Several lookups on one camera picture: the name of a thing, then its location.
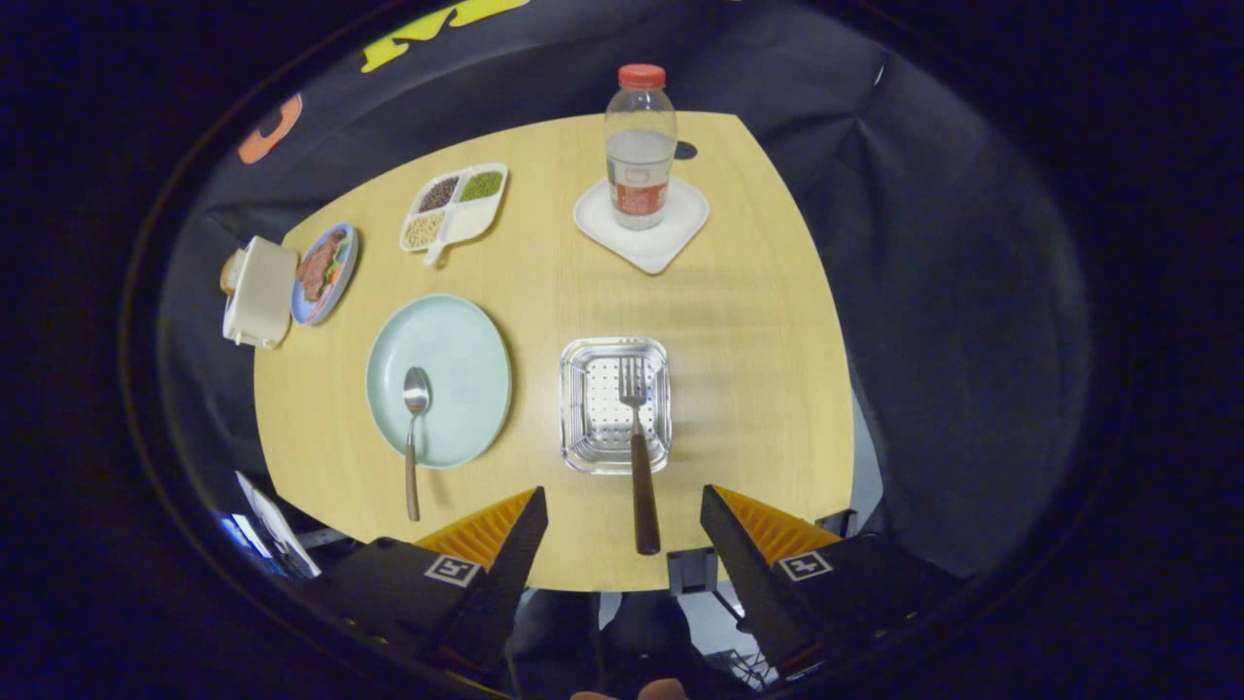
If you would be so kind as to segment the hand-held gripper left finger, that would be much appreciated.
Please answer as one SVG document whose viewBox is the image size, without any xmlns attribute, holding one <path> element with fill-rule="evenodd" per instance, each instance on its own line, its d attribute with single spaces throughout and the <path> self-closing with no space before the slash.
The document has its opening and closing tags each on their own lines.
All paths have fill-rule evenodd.
<svg viewBox="0 0 1244 700">
<path fill-rule="evenodd" d="M 547 526 L 545 489 L 526 489 L 413 543 L 361 545 L 294 596 L 387 663 L 479 683 L 501 665 Z"/>
</svg>

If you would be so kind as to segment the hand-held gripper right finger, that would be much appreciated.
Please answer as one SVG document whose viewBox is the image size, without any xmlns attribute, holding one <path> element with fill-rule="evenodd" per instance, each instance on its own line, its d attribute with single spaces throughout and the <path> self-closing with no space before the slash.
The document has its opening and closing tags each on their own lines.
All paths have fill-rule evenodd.
<svg viewBox="0 0 1244 700">
<path fill-rule="evenodd" d="M 902 546 L 840 537 L 719 484 L 703 489 L 699 522 L 782 679 L 866 654 L 962 584 Z"/>
</svg>

